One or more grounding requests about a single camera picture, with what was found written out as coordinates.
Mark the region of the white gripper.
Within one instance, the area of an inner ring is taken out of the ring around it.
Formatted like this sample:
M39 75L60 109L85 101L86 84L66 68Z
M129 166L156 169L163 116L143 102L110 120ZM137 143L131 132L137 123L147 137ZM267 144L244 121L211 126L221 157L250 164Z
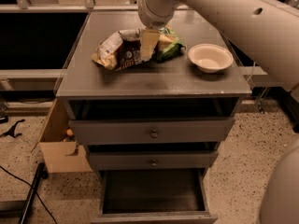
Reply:
M142 29L140 35L140 58L148 61L159 41L158 30L164 28L173 18L180 5L176 0L136 0L138 16L141 22L150 29Z

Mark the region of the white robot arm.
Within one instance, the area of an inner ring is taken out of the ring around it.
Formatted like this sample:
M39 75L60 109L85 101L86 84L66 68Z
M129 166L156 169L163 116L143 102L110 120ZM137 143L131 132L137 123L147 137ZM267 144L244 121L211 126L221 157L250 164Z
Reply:
M149 28L161 28L176 8L191 7L299 99L298 10L277 0L137 0ZM257 224L299 224L299 141L281 156L269 178Z

